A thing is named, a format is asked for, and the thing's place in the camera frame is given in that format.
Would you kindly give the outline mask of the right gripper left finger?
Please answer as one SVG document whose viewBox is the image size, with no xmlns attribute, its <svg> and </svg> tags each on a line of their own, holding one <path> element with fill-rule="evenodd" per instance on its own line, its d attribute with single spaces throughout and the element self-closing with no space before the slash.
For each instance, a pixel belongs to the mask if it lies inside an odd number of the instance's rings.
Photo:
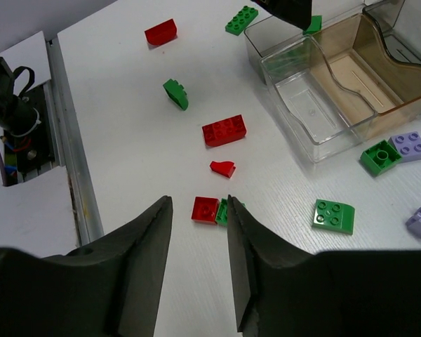
<svg viewBox="0 0 421 337">
<path fill-rule="evenodd" d="M 152 336 L 173 224 L 164 196 L 62 256 L 0 248 L 0 336 Z"/>
</svg>

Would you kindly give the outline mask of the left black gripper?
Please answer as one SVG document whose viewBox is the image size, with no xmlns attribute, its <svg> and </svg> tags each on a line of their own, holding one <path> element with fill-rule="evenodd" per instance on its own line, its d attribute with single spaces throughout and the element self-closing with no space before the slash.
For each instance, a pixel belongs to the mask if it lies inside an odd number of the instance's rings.
<svg viewBox="0 0 421 337">
<path fill-rule="evenodd" d="M 312 21 L 312 0 L 253 0 L 274 17 L 306 30 Z"/>
</svg>

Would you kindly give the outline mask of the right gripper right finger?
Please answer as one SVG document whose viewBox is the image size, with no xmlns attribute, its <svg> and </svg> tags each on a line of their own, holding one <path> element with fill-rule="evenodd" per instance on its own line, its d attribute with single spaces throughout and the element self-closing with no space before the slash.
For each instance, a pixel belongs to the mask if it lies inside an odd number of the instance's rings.
<svg viewBox="0 0 421 337">
<path fill-rule="evenodd" d="M 421 336 L 421 251 L 293 246 L 227 199 L 227 238 L 243 336 Z"/>
</svg>

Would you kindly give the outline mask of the green 2x4 lego brick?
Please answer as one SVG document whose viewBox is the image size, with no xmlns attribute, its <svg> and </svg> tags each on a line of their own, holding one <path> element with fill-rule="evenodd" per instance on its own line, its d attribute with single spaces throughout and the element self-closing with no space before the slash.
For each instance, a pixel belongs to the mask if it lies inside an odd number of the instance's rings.
<svg viewBox="0 0 421 337">
<path fill-rule="evenodd" d="M 239 36 L 258 16 L 258 9 L 244 6 L 225 26 L 225 31 Z"/>
</svg>

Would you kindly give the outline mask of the green 2x2 sloped lego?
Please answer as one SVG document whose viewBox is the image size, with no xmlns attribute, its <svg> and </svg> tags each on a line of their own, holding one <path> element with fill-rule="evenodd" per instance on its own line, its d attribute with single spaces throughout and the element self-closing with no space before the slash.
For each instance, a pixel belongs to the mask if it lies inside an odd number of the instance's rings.
<svg viewBox="0 0 421 337">
<path fill-rule="evenodd" d="M 348 204 L 317 199 L 312 227 L 342 234 L 354 233 L 355 208 Z"/>
</svg>

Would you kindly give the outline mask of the red 2x2 lego brick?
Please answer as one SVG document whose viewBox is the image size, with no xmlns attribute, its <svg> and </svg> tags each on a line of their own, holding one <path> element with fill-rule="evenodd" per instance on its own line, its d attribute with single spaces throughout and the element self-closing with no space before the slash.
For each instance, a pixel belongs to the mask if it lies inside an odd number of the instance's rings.
<svg viewBox="0 0 421 337">
<path fill-rule="evenodd" d="M 220 205 L 219 199 L 195 197 L 191 219 L 196 223 L 216 224 L 216 215 Z"/>
</svg>

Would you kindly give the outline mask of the green curved lego brick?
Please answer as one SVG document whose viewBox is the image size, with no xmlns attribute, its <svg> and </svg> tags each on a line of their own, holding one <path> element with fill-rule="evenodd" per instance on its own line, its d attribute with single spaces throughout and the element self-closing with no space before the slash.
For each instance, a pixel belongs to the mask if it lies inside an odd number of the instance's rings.
<svg viewBox="0 0 421 337">
<path fill-rule="evenodd" d="M 183 111 L 189 107 L 189 101 L 184 86 L 174 79 L 163 84 L 168 97 Z"/>
</svg>

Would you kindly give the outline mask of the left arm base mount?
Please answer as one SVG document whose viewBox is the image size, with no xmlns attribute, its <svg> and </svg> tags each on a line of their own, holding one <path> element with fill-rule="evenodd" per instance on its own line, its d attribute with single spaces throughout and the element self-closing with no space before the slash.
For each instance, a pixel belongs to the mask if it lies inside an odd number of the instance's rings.
<svg viewBox="0 0 421 337">
<path fill-rule="evenodd" d="M 41 123 L 28 136 L 16 138 L 4 131 L 0 145 L 4 150 L 4 168 L 7 185 L 17 185 L 51 170 L 56 164 L 55 145 L 49 119 L 46 87 L 37 86 L 28 91 L 24 100 L 39 112 Z"/>
</svg>

